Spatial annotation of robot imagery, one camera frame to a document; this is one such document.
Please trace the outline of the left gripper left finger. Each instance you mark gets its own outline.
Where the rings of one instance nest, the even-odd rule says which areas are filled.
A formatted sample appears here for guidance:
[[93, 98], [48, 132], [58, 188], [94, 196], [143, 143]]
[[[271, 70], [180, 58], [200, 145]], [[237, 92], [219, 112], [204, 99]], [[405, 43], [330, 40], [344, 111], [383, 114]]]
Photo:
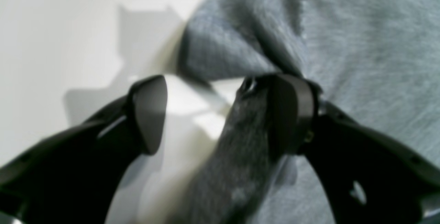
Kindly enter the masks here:
[[103, 224], [130, 164], [158, 152], [167, 97], [163, 75], [137, 81], [2, 166], [1, 214], [24, 224]]

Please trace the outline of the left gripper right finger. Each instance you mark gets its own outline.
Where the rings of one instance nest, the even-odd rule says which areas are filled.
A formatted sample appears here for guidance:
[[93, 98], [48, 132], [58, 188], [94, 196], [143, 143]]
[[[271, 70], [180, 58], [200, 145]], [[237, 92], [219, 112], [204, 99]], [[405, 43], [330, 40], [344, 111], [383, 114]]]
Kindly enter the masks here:
[[305, 156], [337, 224], [438, 224], [439, 168], [413, 149], [359, 124], [315, 82], [289, 74], [246, 77], [265, 91], [269, 158]]

